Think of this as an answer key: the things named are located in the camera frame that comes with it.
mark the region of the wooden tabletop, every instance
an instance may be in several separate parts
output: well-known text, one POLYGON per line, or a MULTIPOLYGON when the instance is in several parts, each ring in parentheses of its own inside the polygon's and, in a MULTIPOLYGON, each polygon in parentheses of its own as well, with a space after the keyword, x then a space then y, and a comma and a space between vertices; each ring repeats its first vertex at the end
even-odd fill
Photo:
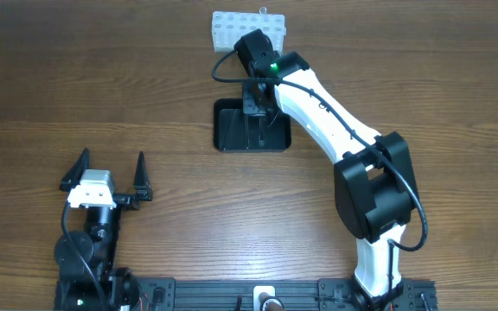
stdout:
MULTIPOLYGON (((131 191, 145 153, 154 200, 123 216, 117 266, 138 276, 350 277, 353 236, 333 169, 298 124, 284 153, 221 154, 215 10, 260 1, 0 0, 0 308, 52 308, 60 178, 84 147, 131 191)), ((295 50, 365 124, 408 142, 430 236, 404 277, 441 309, 498 309, 498 1, 268 1, 295 50)), ((244 76, 236 60, 222 75, 244 76)), ((85 213, 69 221, 80 228, 85 213)), ((413 213, 404 237, 418 240, 413 213)))

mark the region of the wood grain surface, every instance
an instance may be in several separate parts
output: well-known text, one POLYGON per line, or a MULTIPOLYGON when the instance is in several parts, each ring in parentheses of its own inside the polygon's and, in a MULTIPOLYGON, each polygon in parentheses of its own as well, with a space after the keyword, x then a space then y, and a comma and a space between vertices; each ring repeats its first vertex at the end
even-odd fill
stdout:
MULTIPOLYGON (((0 0, 0 308, 53 307, 66 194, 84 147, 131 190, 137 153, 155 199, 125 213, 117 266, 202 279, 349 277, 354 238, 332 165, 297 124, 280 154, 212 144, 215 10, 259 1, 0 0)), ((430 236, 404 277, 441 309, 498 309, 498 1, 269 1, 327 90, 408 141, 430 236)), ((242 76, 238 61, 222 75, 242 76)), ((80 227, 84 213, 70 216, 80 227)), ((415 243, 418 215, 404 242, 415 243)))

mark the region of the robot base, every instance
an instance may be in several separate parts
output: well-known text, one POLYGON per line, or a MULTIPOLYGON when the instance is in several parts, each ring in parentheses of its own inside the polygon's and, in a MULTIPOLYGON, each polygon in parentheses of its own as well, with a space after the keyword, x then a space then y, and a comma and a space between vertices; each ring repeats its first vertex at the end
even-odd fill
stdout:
MULTIPOLYGON (((142 293, 147 294, 149 311, 249 311, 253 310, 253 289, 265 285, 275 288, 276 297, 288 311, 358 310, 351 299, 354 290, 351 279, 176 281, 174 278, 140 277, 137 280, 142 293)), ((424 294, 430 310, 437 311, 434 282, 403 279, 402 283, 403 294, 393 300, 393 310, 425 311, 421 297, 424 294)))

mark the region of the wooden table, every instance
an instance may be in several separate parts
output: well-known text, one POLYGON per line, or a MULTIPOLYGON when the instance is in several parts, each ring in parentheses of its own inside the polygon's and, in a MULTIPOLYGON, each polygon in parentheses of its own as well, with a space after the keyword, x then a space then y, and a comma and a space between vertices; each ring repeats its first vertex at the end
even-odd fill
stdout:
MULTIPOLYGON (((221 154, 215 10, 259 1, 0 1, 0 308, 52 308, 66 194, 84 147, 131 190, 145 152, 155 199, 123 216, 117 266, 202 279, 349 277, 354 238, 332 165, 297 124, 281 154, 221 154)), ((284 50, 381 133, 408 141, 431 233, 405 277, 441 309, 498 309, 498 1, 277 1, 284 50)), ((238 61, 221 74, 243 76, 238 61)), ((74 211, 71 227, 84 213, 74 211)), ((418 215, 404 242, 419 235, 418 215)))

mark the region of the black mounting base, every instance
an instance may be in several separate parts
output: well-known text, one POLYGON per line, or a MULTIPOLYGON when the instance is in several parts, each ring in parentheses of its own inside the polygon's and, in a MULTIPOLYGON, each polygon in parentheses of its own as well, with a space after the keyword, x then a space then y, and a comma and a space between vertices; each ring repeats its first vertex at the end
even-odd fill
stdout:
POLYGON ((291 145, 290 117, 244 113, 243 99, 223 98, 214 103, 214 147, 222 152, 284 151, 291 145))
MULTIPOLYGON (((144 308, 149 311, 251 311, 253 288, 271 285, 276 297, 287 311, 358 311, 352 302, 354 283, 351 279, 321 279, 318 281, 176 281, 174 278, 141 277, 144 308)), ((425 299, 432 311, 437 311, 435 283, 403 279, 403 294, 393 300, 393 310, 425 311, 425 299)))

